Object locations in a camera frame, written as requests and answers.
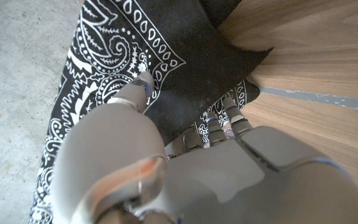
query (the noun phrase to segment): blue marking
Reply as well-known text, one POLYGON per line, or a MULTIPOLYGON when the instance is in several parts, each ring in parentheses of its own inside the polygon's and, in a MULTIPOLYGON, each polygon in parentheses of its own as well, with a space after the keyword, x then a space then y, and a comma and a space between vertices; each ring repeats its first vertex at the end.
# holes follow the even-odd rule
POLYGON ((214 120, 217 120, 217 119, 216 118, 211 118, 211 119, 208 120, 208 122, 214 121, 214 120))
POLYGON ((350 174, 343 167, 341 167, 340 165, 336 164, 331 159, 323 158, 323 157, 317 157, 317 158, 313 159, 313 161, 324 163, 324 164, 329 164, 329 165, 335 167, 336 169, 338 169, 339 171, 341 171, 347 178, 353 180, 353 178, 350 176, 350 174))

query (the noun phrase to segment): cloth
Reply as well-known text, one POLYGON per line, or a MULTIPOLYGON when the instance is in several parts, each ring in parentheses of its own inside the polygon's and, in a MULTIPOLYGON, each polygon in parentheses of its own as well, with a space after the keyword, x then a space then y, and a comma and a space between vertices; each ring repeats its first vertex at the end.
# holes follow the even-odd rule
MULTIPOLYGON (((209 12, 217 11, 203 2, 209 12)), ((29 223, 53 220, 53 163, 66 134, 140 72, 155 78, 145 115, 166 144, 196 120, 202 126, 199 116, 208 108, 220 121, 227 119, 223 95, 240 107, 257 97, 259 89, 244 79, 269 51, 240 51, 226 43, 209 19, 219 23, 228 14, 208 16, 196 0, 85 1, 55 97, 29 223)))

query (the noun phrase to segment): paisley pattern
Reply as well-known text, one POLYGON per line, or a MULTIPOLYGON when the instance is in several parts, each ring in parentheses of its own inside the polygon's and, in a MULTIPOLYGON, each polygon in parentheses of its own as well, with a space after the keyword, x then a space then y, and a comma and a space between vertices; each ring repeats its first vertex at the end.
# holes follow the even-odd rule
POLYGON ((229 90, 224 96, 217 100, 212 106, 208 108, 201 116, 200 120, 196 121, 196 127, 204 143, 209 142, 208 140, 208 125, 207 125, 207 114, 209 111, 213 111, 219 120, 221 127, 229 121, 226 111, 223 108, 223 99, 230 97, 236 102, 236 105, 241 110, 247 103, 247 84, 248 82, 243 80, 236 85, 233 89, 229 90))
MULTIPOLYGON (((49 193, 53 163, 73 125, 146 70, 155 78, 149 108, 160 95, 164 79, 184 64, 136 0, 85 1, 55 96, 29 223, 52 223, 49 193)), ((241 82, 225 96, 244 106, 246 83, 241 82)), ((216 112, 221 124, 227 121, 221 100, 209 110, 216 112)), ((207 141, 204 116, 198 130, 207 141)))

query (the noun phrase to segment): gray stripe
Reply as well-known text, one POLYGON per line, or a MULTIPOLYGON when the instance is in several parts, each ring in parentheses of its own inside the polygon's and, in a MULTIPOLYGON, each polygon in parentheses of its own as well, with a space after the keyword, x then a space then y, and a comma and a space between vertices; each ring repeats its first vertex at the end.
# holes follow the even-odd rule
POLYGON ((311 102, 327 103, 330 105, 338 105, 347 108, 358 109, 358 98, 353 97, 336 96, 322 93, 310 93, 305 91, 282 90, 279 88, 271 87, 260 87, 260 91, 262 93, 271 95, 286 96, 311 102))

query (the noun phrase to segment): wooden surface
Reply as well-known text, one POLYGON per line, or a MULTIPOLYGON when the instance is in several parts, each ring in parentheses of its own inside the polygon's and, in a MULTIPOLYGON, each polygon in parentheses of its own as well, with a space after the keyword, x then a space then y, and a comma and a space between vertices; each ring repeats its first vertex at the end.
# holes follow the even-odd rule
POLYGON ((358 98, 358 1, 244 0, 219 32, 244 49, 275 47, 259 85, 358 98))
MULTIPOLYGON (((243 49, 275 47, 252 74, 260 86, 358 98, 358 1, 243 0, 218 31, 243 49)), ((244 113, 325 152, 358 184, 358 110, 262 94, 244 113)))
POLYGON ((327 154, 358 184, 358 110, 261 94, 242 112, 254 127, 280 129, 327 154))

